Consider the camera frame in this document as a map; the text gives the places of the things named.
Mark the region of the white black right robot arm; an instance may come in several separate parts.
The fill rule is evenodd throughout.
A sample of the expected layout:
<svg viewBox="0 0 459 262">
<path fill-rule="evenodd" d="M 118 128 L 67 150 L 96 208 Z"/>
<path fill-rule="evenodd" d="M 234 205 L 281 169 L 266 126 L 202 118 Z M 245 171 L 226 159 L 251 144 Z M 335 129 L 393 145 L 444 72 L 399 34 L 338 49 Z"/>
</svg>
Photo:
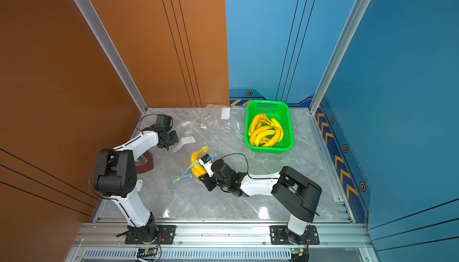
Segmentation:
<svg viewBox="0 0 459 262">
<path fill-rule="evenodd" d="M 317 228 L 312 226 L 318 216 L 322 194 L 319 184 L 290 166 L 268 175 L 236 172 L 223 159 L 202 163 L 206 173 L 198 176 L 207 190 L 219 187 L 236 197 L 272 196 L 289 213 L 286 226 L 272 226 L 271 243 L 275 245 L 319 245 Z"/>
</svg>

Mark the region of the clear zip bag with bananas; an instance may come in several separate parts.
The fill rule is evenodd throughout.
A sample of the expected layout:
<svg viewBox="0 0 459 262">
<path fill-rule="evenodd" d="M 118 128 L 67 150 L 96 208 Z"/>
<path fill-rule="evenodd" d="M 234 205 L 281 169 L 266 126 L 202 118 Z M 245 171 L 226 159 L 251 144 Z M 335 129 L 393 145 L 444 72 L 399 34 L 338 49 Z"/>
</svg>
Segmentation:
<svg viewBox="0 0 459 262">
<path fill-rule="evenodd" d="M 228 132 L 242 136 L 245 131 L 246 109 L 242 106 L 207 105 L 199 109 L 201 130 Z"/>
</svg>

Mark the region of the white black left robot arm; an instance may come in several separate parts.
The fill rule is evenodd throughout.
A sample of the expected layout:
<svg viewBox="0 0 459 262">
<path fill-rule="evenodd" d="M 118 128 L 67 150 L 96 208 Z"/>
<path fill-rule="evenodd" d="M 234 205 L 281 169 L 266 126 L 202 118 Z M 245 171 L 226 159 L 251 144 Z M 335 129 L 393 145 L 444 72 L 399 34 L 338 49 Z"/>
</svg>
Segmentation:
<svg viewBox="0 0 459 262">
<path fill-rule="evenodd" d="M 126 244 L 159 244 L 161 234 L 154 215 L 147 210 L 136 189 L 135 161 L 153 147 L 169 149 L 179 142 L 172 130 L 173 118 L 158 114 L 156 122 L 139 131 L 124 144 L 102 149 L 90 178 L 90 188 L 98 191 L 102 199 L 113 201 L 127 220 Z"/>
</svg>

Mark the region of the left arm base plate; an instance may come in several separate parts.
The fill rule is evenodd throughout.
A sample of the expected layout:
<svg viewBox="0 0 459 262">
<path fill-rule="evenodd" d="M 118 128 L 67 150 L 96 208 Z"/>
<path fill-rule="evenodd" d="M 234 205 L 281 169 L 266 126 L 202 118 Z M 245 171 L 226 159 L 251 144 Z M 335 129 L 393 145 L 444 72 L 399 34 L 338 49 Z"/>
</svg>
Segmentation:
<svg viewBox="0 0 459 262">
<path fill-rule="evenodd" d="M 172 245 L 176 233 L 175 225 L 156 225 L 153 232 L 148 234 L 143 227 L 128 227 L 126 245 Z"/>
</svg>

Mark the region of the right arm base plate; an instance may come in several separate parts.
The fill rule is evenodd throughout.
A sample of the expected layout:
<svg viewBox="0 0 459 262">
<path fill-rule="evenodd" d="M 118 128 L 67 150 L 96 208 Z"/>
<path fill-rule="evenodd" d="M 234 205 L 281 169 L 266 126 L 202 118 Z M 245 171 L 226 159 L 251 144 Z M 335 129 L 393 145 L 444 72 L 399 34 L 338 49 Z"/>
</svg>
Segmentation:
<svg viewBox="0 0 459 262">
<path fill-rule="evenodd" d="M 287 226 L 270 226 L 270 238 L 273 245 L 319 245 L 320 239 L 316 226 L 306 225 L 302 235 L 290 231 Z"/>
</svg>

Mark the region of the yellow plastic banana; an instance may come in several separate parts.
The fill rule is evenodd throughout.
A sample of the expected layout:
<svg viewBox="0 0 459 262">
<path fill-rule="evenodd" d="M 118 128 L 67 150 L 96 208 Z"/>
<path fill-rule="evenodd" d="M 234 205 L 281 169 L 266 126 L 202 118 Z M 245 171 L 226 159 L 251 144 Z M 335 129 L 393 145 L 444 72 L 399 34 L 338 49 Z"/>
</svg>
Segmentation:
<svg viewBox="0 0 459 262">
<path fill-rule="evenodd" d="M 273 129 L 274 125 L 271 120 L 265 114 L 258 114 L 256 115 L 251 124 L 249 125 L 248 135 L 249 135 L 249 143 L 252 146 L 255 146 L 256 139 L 259 134 L 263 131 Z"/>
</svg>

